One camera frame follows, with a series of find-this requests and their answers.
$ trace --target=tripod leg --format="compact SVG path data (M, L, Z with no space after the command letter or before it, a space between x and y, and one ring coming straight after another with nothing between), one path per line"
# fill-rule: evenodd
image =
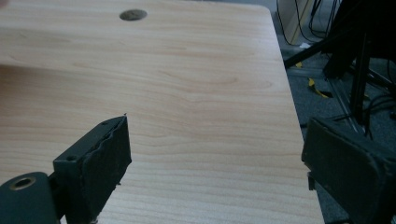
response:
M359 50L358 58L356 59L357 73L353 78L352 93L350 98L350 109L359 123L362 123L363 99L367 74L369 72L370 50L370 36L365 33L361 43L361 50Z

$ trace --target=table surface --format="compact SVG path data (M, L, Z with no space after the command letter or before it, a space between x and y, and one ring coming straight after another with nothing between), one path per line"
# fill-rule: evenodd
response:
M142 21L122 21L140 8ZM271 15L192 1L0 10L0 183L127 113L133 163L100 223L320 223Z

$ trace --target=wood grain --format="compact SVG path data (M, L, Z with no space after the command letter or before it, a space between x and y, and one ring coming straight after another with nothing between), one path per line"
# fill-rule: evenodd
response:
M130 8L142 21L121 21ZM0 183L127 113L133 163L100 223L322 223L270 12L191 1L0 10Z

